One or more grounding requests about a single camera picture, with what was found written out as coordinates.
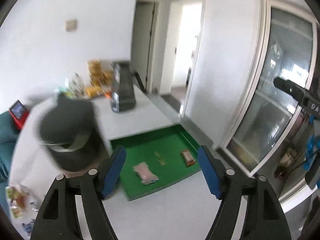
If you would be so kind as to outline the pink striped snack packet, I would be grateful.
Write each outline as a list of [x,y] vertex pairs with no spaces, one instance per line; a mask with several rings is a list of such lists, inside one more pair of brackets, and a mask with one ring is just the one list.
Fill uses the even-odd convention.
[[133,170],[139,176],[143,185],[149,185],[159,181],[159,178],[149,170],[146,162],[141,162],[134,166]]

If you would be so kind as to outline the white blue small packet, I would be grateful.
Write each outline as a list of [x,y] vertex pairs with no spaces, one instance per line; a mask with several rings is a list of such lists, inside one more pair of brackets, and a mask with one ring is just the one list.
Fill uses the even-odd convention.
[[27,215],[27,221],[25,223],[22,223],[22,228],[27,234],[28,237],[31,236],[31,233],[33,231],[33,227],[35,224],[36,216],[39,211],[39,205],[38,202],[35,199],[32,199],[29,201],[29,208],[31,209],[31,212],[28,212]]

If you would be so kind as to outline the green orange snack bag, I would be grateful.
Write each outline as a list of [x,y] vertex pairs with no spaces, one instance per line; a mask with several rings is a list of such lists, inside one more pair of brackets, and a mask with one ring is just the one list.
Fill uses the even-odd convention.
[[25,187],[22,185],[7,186],[5,193],[10,214],[14,219],[21,218],[26,208],[26,198],[28,195]]

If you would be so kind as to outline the rose gold cylindrical bin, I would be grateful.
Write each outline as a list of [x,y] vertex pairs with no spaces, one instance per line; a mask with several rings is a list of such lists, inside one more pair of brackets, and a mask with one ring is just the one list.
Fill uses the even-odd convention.
[[59,96],[42,118],[39,135],[57,165],[69,172],[83,170],[106,151],[88,100]]

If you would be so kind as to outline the teal sofa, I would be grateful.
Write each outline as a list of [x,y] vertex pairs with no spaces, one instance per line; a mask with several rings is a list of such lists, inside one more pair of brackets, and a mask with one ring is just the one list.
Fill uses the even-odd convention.
[[1,183],[9,178],[11,161],[20,130],[8,111],[1,114]]

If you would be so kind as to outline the green tray box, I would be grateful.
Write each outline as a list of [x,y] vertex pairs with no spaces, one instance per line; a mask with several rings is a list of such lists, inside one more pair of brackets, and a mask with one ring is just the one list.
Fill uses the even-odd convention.
[[[198,163],[187,166],[182,156],[188,151],[197,159],[198,142],[181,126],[173,125],[111,140],[111,147],[124,146],[127,152],[120,183],[129,201],[161,191],[201,170]],[[134,167],[142,162],[159,180],[149,185],[141,182]]]

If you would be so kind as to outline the teal tissue pack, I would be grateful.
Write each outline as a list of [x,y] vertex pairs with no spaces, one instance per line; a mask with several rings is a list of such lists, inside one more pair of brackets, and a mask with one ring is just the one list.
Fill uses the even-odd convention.
[[60,96],[65,96],[67,92],[68,92],[68,89],[66,87],[58,87],[54,89],[54,95],[56,98]]

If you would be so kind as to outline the yellow box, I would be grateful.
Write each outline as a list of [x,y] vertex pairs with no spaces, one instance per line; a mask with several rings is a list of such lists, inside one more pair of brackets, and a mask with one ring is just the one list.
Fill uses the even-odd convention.
[[85,93],[89,98],[95,98],[101,94],[104,94],[104,91],[99,86],[89,86],[85,88]]

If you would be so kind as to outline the clear glass jar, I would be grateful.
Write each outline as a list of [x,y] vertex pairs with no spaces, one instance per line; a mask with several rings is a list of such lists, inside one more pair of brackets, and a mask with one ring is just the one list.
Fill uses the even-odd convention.
[[68,81],[68,94],[72,98],[82,98],[84,96],[84,82],[78,73],[75,73]]

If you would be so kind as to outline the dark glass pitcher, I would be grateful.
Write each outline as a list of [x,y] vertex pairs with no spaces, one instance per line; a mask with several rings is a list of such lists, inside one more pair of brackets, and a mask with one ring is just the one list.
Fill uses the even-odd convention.
[[136,79],[140,90],[146,94],[147,90],[137,71],[131,72],[130,61],[116,61],[112,63],[113,77],[111,85],[111,109],[115,113],[129,111],[136,106],[133,79]]

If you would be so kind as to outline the stacked gold bowls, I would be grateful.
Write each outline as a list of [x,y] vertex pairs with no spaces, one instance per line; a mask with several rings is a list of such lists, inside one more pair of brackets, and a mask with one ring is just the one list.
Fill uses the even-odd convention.
[[99,60],[89,60],[87,64],[92,86],[109,86],[112,83],[113,71],[103,68]]

